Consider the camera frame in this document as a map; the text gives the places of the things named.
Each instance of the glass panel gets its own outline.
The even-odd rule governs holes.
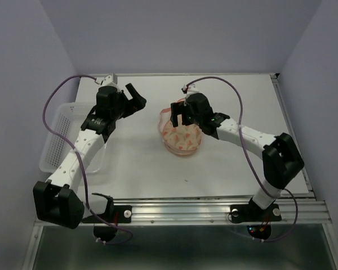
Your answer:
[[[272,237],[288,227],[272,227]],[[103,246],[94,241],[92,227],[45,227],[34,269],[334,269],[321,225],[297,225],[272,244],[234,229],[246,233],[244,226],[133,228],[130,242]]]

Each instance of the clear plastic container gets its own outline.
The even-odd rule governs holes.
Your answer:
[[[57,110],[51,129],[65,136],[71,142],[78,137],[80,126],[84,122],[94,103],[65,103]],[[98,172],[103,167],[106,145],[94,156],[86,169],[87,174]],[[63,139],[48,132],[44,149],[40,158],[39,168],[46,173],[53,173],[64,160],[70,146]]]

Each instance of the screw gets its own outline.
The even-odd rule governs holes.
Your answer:
[[[230,213],[235,218],[239,216],[238,209],[233,209]]]
[[[279,208],[274,208],[274,209],[273,209],[273,214],[274,214],[276,217],[278,217],[278,216],[281,215],[281,211],[279,211]]]
[[[126,218],[131,217],[131,211],[130,210],[125,210],[124,211],[124,217],[126,217]]]

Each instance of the white platform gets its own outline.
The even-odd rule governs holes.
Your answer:
[[[282,110],[268,74],[220,75],[241,93],[243,124],[265,133],[288,132]],[[158,133],[159,112],[183,97],[185,83],[201,76],[119,76],[124,89],[132,83],[147,99],[146,108],[117,121],[117,129],[108,140],[104,167],[90,175],[89,192],[99,192],[116,199],[170,197],[213,197],[253,195],[256,183],[240,147],[209,136],[203,138],[198,152],[191,157],[177,157],[168,152]],[[196,84],[209,99],[215,112],[238,120],[238,99],[229,86],[207,80]],[[77,102],[95,102],[98,85],[81,79]],[[261,179],[262,161],[250,155]],[[288,185],[295,194],[308,189],[300,173]],[[83,187],[78,191],[84,200]]]

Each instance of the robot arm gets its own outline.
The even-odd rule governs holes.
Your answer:
[[[304,167],[292,137],[286,133],[274,136],[241,126],[242,142],[238,123],[228,115],[213,112],[207,97],[196,91],[195,86],[190,88],[192,91],[184,101],[171,104],[173,126],[178,126],[177,116],[182,115],[183,125],[196,124],[204,134],[240,147],[244,143],[248,151],[263,160],[266,192],[261,187],[248,205],[237,207],[241,211],[232,217],[234,223],[260,221],[272,209],[281,191]]]
[[[96,105],[81,125],[75,150],[70,150],[59,168],[46,182],[37,182],[33,188],[35,207],[40,220],[68,228],[76,228],[83,218],[85,208],[76,193],[82,172],[76,153],[79,153],[86,169],[96,153],[115,130],[115,123],[143,109],[146,99],[131,85],[126,85],[132,99],[106,77],[96,94]]]

